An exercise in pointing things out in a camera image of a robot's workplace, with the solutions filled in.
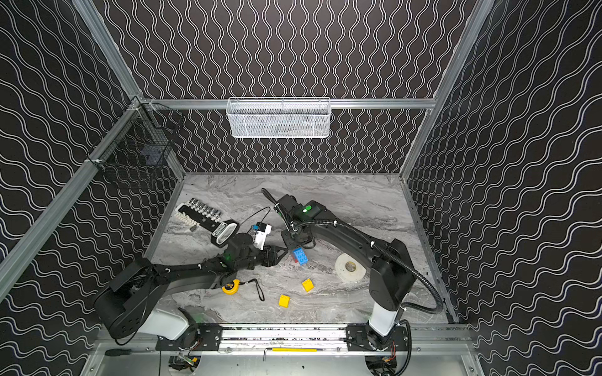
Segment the yellow lego brick front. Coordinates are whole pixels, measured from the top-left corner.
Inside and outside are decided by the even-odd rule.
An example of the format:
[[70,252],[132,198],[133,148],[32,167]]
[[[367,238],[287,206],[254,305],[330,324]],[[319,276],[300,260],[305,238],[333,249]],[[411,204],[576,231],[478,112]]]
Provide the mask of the yellow lego brick front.
[[280,295],[278,305],[283,308],[288,308],[290,304],[290,297],[288,295]]

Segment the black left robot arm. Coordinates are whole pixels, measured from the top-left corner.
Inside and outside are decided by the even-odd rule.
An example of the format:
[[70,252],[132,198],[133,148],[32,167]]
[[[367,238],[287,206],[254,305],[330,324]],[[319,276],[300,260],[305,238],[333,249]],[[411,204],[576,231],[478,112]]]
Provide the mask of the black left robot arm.
[[186,291],[220,289],[234,282],[238,271],[276,266],[286,253],[287,248],[277,245],[259,249],[251,235],[238,233],[223,253],[201,263],[170,266],[140,258],[97,293],[93,308],[115,340],[138,333],[176,340],[194,327],[194,320],[186,313],[158,309],[161,299]]

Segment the yellow small lego brick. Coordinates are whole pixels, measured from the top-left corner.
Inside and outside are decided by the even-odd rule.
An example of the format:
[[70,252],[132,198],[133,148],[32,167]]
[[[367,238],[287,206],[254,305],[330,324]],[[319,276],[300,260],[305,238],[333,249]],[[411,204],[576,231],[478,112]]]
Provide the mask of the yellow small lego brick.
[[302,282],[302,286],[305,292],[310,292],[314,289],[314,283],[310,278],[307,278]]

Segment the light blue long lego brick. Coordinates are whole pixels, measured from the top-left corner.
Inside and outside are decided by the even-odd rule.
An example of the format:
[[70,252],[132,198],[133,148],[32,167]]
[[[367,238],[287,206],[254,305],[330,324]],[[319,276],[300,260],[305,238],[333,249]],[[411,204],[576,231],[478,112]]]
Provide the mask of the light blue long lego brick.
[[299,263],[301,266],[305,265],[309,262],[309,259],[307,258],[307,254],[304,251],[303,248],[297,248],[293,251],[293,258],[294,260]]

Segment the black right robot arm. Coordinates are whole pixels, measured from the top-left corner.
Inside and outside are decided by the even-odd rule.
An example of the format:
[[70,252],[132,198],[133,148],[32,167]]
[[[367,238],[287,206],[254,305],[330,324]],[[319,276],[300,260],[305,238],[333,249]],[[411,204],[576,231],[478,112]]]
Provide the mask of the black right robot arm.
[[[391,242],[370,236],[337,217],[317,201],[305,205],[290,194],[277,199],[261,190],[285,223],[282,240],[290,250],[305,248],[321,240],[348,254],[369,271],[369,293],[374,302],[368,326],[386,337],[395,326],[400,311],[443,312],[444,302],[437,288],[412,264],[409,251],[398,239]],[[434,306],[406,302],[415,282],[420,282],[434,299]]]

